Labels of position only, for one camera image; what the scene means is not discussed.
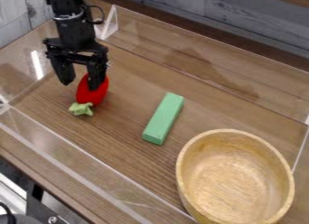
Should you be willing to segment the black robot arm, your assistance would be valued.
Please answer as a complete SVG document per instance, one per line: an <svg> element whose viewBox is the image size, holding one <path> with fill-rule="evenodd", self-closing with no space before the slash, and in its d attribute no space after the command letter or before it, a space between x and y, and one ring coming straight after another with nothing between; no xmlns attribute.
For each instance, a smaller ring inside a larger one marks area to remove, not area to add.
<svg viewBox="0 0 309 224"><path fill-rule="evenodd" d="M105 23L106 14L86 0L46 0L53 7L57 38L45 38L46 57L51 61L59 81L68 86L77 78L74 65L88 67L90 91L106 80L109 49L96 39L96 25Z"/></svg>

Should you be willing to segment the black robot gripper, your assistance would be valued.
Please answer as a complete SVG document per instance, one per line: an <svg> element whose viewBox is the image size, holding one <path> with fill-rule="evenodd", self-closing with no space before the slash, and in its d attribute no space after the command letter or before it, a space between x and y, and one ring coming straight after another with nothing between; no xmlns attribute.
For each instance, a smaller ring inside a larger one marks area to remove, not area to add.
<svg viewBox="0 0 309 224"><path fill-rule="evenodd" d="M96 25L89 15L55 16L57 38L46 38L46 56L51 61L57 76L63 85L77 78L73 64L88 65L90 91L100 89L106 80L108 48L96 39Z"/></svg>

